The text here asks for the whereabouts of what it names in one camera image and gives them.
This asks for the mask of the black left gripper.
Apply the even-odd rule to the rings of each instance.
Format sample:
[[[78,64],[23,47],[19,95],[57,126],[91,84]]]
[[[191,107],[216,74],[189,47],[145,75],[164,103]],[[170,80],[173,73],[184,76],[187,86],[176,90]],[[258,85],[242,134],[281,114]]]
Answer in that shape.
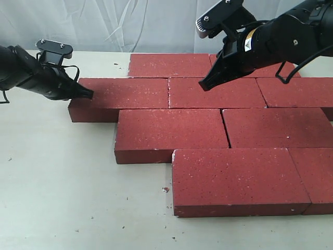
[[[41,63],[29,54],[17,54],[20,80],[16,87],[40,94],[52,101],[77,98],[92,99],[94,91],[67,75],[64,67]]]

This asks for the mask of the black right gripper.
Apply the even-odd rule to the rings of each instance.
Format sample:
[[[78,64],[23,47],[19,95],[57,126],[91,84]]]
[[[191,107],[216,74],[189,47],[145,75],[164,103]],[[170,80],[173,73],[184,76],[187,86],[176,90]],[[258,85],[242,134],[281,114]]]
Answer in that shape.
[[[325,16],[310,12],[285,13],[240,33],[225,43],[208,75],[199,81],[204,91],[275,64],[296,64],[288,77],[325,53]]]

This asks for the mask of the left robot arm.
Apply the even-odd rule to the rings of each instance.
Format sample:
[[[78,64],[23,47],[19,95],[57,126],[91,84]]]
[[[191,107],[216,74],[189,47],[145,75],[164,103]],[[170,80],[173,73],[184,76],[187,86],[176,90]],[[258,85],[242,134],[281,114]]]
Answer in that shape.
[[[18,87],[40,94],[52,101],[92,99],[94,91],[78,83],[80,71],[75,78],[69,77],[65,66],[31,56],[21,46],[1,46],[1,92]]]

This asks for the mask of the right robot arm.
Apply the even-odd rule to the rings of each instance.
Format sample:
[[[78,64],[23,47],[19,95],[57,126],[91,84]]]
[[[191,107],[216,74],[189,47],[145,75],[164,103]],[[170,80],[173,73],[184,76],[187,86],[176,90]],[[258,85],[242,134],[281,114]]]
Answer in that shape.
[[[201,38],[226,34],[204,91],[279,64],[283,84],[319,56],[332,56],[332,1],[303,1],[272,20],[256,20],[242,1],[219,1],[196,20]]]

